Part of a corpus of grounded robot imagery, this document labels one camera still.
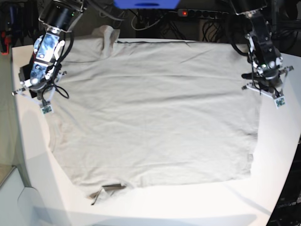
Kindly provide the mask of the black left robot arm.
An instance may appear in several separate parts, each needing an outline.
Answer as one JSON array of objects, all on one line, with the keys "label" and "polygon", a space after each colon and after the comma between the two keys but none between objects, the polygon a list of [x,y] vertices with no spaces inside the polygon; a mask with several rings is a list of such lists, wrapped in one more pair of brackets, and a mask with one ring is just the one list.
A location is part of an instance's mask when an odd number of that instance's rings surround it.
[{"label": "black left robot arm", "polygon": [[261,10],[267,7],[265,0],[231,0],[230,5],[237,16],[244,16],[247,24],[243,29],[249,44],[248,52],[243,53],[231,43],[241,55],[247,56],[251,72],[241,77],[249,80],[242,90],[250,89],[273,99],[277,109],[286,104],[284,86],[288,73],[294,68],[283,66],[283,57],[272,42],[269,23]]}]

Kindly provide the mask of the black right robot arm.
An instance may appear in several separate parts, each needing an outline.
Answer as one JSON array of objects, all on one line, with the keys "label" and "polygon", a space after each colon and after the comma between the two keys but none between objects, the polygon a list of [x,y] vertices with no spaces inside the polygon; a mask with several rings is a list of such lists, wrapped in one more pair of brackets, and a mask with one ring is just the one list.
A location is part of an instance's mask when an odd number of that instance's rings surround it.
[{"label": "black right robot arm", "polygon": [[58,83],[66,75],[61,68],[74,43],[72,30],[85,10],[83,0],[53,0],[47,5],[39,16],[46,31],[35,40],[29,63],[20,68],[21,88],[13,91],[13,96],[27,97],[26,91],[29,91],[28,99],[36,103],[43,114],[53,111],[51,100],[55,92],[69,98]]}]

